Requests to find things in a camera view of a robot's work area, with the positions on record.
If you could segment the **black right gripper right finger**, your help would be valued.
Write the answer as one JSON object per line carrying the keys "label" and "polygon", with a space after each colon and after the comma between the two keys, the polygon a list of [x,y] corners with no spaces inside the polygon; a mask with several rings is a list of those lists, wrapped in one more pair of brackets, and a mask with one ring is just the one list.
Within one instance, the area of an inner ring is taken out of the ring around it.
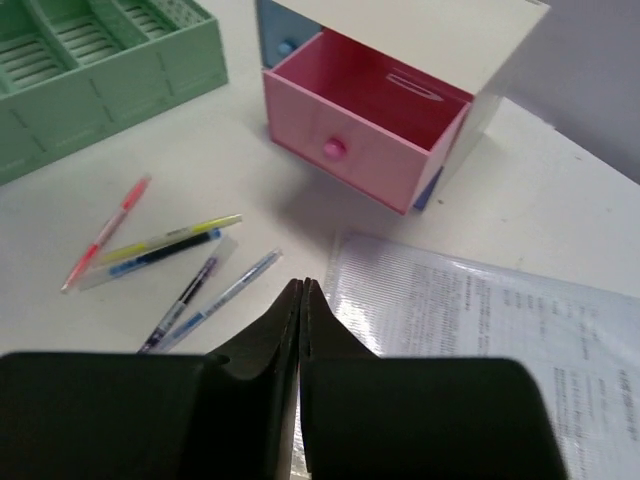
{"label": "black right gripper right finger", "polygon": [[306,280],[300,422],[315,479],[564,479],[541,392],[505,358],[381,358]]}

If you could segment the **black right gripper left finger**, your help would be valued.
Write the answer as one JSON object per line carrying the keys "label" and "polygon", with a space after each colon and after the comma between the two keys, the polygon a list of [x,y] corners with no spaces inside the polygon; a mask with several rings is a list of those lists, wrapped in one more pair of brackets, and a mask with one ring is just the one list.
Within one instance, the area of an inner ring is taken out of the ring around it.
{"label": "black right gripper left finger", "polygon": [[5,479],[286,479],[303,284],[202,355],[1,360]]}

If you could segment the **light blue pen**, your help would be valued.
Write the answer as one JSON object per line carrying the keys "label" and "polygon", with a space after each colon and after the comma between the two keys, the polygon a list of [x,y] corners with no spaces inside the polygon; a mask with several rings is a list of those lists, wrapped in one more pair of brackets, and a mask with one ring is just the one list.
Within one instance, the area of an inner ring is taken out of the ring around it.
{"label": "light blue pen", "polygon": [[268,252],[262,259],[256,262],[246,272],[244,272],[236,281],[234,281],[226,290],[218,295],[212,302],[204,308],[198,310],[187,320],[172,330],[160,343],[156,346],[156,352],[167,352],[175,345],[183,341],[198,326],[219,311],[223,306],[228,304],[233,298],[239,295],[251,282],[256,280],[266,270],[268,270],[282,256],[282,250],[276,248]]}

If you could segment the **purple gel pen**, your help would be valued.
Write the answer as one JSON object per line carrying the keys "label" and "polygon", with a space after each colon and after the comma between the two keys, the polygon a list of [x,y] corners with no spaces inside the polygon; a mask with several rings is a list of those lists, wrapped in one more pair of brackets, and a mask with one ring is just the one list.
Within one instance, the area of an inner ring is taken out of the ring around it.
{"label": "purple gel pen", "polygon": [[211,277],[217,267],[222,266],[234,252],[237,242],[225,235],[216,244],[216,247],[206,259],[195,277],[186,286],[177,300],[171,305],[162,319],[156,325],[151,334],[137,350],[138,354],[144,354],[156,347],[171,330],[175,322],[182,315],[187,306],[198,294],[203,285]]}

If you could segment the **dark blue pen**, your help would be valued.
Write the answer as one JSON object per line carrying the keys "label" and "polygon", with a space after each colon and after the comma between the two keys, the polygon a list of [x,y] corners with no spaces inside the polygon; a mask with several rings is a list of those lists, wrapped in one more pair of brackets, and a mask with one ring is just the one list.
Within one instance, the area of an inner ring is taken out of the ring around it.
{"label": "dark blue pen", "polygon": [[89,272],[79,281],[77,289],[83,291],[96,287],[140,268],[155,264],[177,253],[181,253],[210,241],[218,241],[221,238],[222,233],[219,229],[211,229],[209,231],[196,234],[190,238],[175,242],[171,245],[160,247],[149,253],[141,254],[131,259],[117,262],[113,265],[97,268]]}

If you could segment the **purple-blue wide drawer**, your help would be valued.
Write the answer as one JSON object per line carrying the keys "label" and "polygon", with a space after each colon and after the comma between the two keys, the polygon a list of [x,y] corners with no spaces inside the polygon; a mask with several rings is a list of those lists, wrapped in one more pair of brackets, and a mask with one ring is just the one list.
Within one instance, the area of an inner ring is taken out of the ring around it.
{"label": "purple-blue wide drawer", "polygon": [[431,198],[433,191],[439,182],[439,179],[443,170],[444,170],[443,167],[441,167],[438,170],[437,174],[432,178],[430,183],[426,186],[426,188],[423,190],[420,196],[416,199],[416,201],[413,204],[413,208],[415,210],[423,211],[426,208],[426,205],[429,202],[429,199]]}

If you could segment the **pink drawer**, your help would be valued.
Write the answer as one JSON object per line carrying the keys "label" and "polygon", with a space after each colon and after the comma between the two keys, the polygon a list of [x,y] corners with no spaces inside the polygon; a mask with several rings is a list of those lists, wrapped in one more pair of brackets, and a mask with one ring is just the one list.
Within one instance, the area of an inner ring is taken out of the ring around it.
{"label": "pink drawer", "polygon": [[274,143],[399,214],[444,168],[473,100],[328,29],[263,82]]}

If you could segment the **light blue drawer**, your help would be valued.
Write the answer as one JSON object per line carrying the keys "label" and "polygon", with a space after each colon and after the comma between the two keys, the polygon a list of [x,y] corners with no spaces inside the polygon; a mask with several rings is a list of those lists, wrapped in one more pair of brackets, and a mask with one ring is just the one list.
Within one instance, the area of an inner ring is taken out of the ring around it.
{"label": "light blue drawer", "polygon": [[256,0],[262,66],[270,69],[321,31],[322,27],[270,0]]}

